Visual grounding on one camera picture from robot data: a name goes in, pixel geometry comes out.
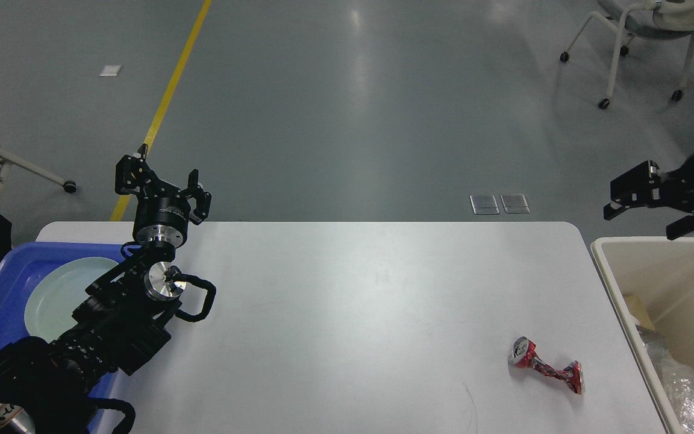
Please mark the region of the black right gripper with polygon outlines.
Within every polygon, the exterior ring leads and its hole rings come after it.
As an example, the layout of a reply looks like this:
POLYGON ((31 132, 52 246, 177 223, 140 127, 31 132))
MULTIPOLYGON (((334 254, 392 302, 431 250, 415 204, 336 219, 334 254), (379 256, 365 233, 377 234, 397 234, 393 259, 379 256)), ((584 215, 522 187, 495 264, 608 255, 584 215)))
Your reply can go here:
POLYGON ((628 209, 659 206, 693 213, 667 225, 667 239, 694 233, 694 153, 663 178, 656 162, 645 160, 610 181, 610 200, 603 207, 603 218, 611 221, 628 209))

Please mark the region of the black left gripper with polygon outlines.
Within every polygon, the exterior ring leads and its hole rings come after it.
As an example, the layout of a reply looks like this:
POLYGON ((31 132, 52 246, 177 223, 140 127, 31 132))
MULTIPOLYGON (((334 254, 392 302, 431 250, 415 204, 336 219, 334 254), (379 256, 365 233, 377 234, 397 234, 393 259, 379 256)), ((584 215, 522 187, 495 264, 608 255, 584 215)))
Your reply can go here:
MULTIPOLYGON (((149 145, 132 156, 123 156, 115 167, 114 192, 118 195, 162 195, 163 182, 147 165, 149 145)), ((187 177, 187 187, 172 195, 139 199, 133 223, 133 241, 140 245, 163 242, 174 248, 187 242, 190 224, 201 225, 209 217, 212 195, 200 183, 199 170, 187 177)))

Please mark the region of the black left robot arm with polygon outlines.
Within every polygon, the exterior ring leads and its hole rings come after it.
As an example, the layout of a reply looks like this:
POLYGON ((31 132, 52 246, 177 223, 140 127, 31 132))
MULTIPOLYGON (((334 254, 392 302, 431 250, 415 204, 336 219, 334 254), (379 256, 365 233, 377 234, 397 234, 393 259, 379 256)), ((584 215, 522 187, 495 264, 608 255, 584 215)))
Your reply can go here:
POLYGON ((147 165, 148 146, 123 156, 115 191, 134 195, 136 250, 86 288, 72 312, 75 325, 54 341, 25 337, 0 349, 0 433, 86 433, 101 410, 122 419, 114 433, 129 433, 135 408, 118 398, 91 396, 107 374, 131 376, 160 351, 172 318, 203 321, 217 294, 214 283, 174 265, 190 224, 207 219, 212 195, 190 171, 179 189, 147 165))

